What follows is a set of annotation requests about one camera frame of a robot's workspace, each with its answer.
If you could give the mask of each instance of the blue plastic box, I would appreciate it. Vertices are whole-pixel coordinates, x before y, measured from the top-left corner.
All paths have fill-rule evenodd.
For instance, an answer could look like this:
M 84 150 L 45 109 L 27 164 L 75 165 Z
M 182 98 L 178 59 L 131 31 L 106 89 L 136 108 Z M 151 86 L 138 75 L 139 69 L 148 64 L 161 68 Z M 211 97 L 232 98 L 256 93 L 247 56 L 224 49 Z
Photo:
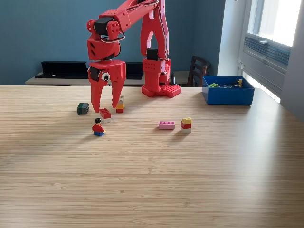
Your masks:
M 242 88 L 209 88 L 208 85 L 216 83 L 223 86 L 232 84 L 239 79 L 243 80 Z M 209 105 L 252 105 L 254 87 L 241 76 L 204 76 L 203 95 Z

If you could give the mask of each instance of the yellow lego brick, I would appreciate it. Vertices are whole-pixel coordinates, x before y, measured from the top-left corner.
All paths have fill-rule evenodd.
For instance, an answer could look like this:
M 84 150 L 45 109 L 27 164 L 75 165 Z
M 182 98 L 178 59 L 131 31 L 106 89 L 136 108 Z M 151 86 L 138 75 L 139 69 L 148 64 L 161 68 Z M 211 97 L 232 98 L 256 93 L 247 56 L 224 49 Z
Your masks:
M 116 108 L 118 108 L 118 109 L 123 109 L 123 108 L 124 108 L 124 105 L 123 105 L 123 104 L 118 103 L 118 105 L 116 106 Z
M 192 119 L 190 117 L 183 118 L 182 124 L 184 124 L 184 125 L 186 125 L 186 124 L 192 124 Z

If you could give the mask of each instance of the window frame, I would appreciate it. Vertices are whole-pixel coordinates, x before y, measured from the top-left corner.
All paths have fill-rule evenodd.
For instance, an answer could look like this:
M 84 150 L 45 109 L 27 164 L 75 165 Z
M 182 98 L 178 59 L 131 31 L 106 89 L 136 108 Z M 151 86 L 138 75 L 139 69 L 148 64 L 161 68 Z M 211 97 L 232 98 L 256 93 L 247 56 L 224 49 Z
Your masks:
M 275 60 L 269 59 L 259 53 L 255 53 L 253 50 L 248 50 L 245 47 L 245 37 L 251 37 L 260 41 L 267 41 L 268 43 L 281 47 L 283 49 L 291 50 L 292 47 L 277 43 L 273 40 L 269 40 L 248 32 L 249 29 L 257 29 L 260 27 L 261 20 L 257 23 L 253 23 L 253 19 L 256 20 L 257 11 L 260 19 L 262 18 L 263 8 L 253 8 L 252 3 L 258 4 L 264 0 L 247 0 L 246 11 L 242 32 L 242 40 L 239 49 L 239 75 L 243 74 L 246 70 L 252 77 L 269 89 L 276 96 L 281 97 L 285 75 L 287 72 L 287 66 L 276 62 Z M 255 17 L 250 18 L 250 14 L 255 13 Z

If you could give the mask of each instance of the robotic arm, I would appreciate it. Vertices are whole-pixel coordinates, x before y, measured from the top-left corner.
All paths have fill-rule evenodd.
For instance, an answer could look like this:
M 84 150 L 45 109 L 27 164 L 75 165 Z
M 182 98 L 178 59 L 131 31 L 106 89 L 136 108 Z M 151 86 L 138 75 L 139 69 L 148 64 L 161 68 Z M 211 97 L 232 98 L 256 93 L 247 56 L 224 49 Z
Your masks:
M 99 15 L 98 20 L 87 23 L 87 29 L 92 33 L 87 41 L 89 59 L 97 61 L 90 63 L 88 70 L 92 105 L 96 113 L 99 112 L 102 89 L 108 80 L 112 81 L 112 105 L 114 108 L 117 106 L 126 79 L 126 65 L 123 61 L 111 59 L 121 52 L 119 41 L 125 39 L 124 32 L 141 18 L 141 53 L 147 56 L 143 61 L 146 83 L 142 92 L 147 96 L 168 95 L 171 61 L 168 59 L 165 0 L 127 0 L 118 9 L 110 9 Z M 151 49 L 153 34 L 158 50 Z

